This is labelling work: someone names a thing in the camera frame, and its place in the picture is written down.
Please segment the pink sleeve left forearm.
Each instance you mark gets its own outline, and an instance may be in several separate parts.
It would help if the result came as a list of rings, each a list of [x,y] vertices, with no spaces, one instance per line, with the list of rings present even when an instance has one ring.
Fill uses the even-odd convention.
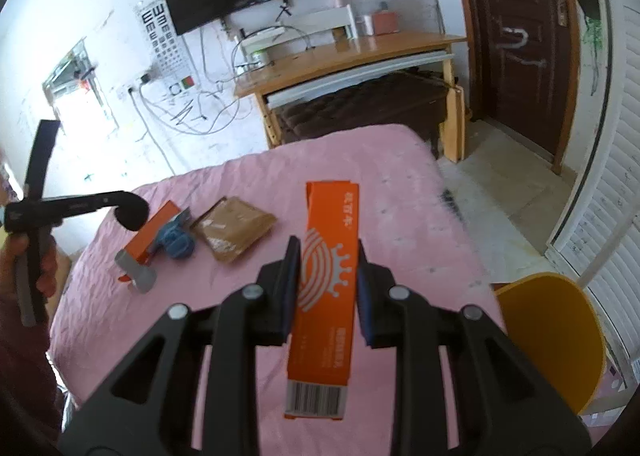
[[[55,455],[63,397],[47,358],[48,326],[26,327],[17,298],[1,295],[1,453]]]

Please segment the left hand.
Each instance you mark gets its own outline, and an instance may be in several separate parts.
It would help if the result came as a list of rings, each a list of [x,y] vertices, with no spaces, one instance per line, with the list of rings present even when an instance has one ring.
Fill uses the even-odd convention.
[[[56,242],[52,236],[47,241],[47,253],[41,257],[41,275],[37,282],[37,289],[46,297],[54,295],[56,289],[55,273],[58,270],[56,260]],[[24,254],[28,247],[26,235],[9,235],[1,248],[1,297],[16,297],[14,268],[16,259]]]

